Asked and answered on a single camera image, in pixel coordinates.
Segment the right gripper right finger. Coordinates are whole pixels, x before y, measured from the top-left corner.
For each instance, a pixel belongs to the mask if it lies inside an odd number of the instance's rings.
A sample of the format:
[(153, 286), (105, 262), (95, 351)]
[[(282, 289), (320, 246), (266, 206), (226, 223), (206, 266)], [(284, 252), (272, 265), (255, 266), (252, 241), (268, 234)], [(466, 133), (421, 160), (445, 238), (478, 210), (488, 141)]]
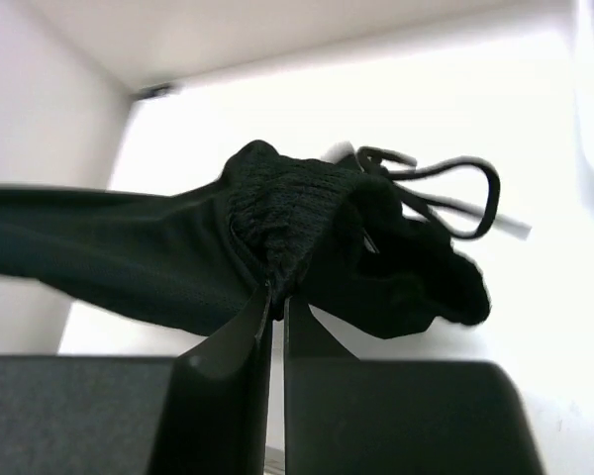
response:
[(289, 474), (542, 474), (522, 401), (482, 361), (361, 360), (284, 306)]

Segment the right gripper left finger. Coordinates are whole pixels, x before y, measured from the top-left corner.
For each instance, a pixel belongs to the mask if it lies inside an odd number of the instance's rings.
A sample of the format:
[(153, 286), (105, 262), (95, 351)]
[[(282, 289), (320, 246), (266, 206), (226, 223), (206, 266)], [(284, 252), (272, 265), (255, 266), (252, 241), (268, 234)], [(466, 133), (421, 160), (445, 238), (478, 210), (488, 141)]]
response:
[(262, 473), (270, 307), (258, 287), (233, 319), (174, 360), (149, 473)]

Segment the black shorts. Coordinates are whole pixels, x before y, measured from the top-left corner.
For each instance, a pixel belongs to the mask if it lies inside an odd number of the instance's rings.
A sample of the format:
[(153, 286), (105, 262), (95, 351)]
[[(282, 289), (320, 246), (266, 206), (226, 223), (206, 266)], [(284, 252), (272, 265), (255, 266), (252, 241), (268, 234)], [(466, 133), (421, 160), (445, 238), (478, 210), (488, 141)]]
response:
[(437, 318), (483, 323), (477, 265), (455, 251), (498, 226), (500, 178), (462, 156), (419, 167), (364, 146), (325, 162), (254, 141), (213, 182), (173, 196), (0, 186), (0, 275), (121, 316), (209, 335), (255, 290), (292, 295), (389, 339)]

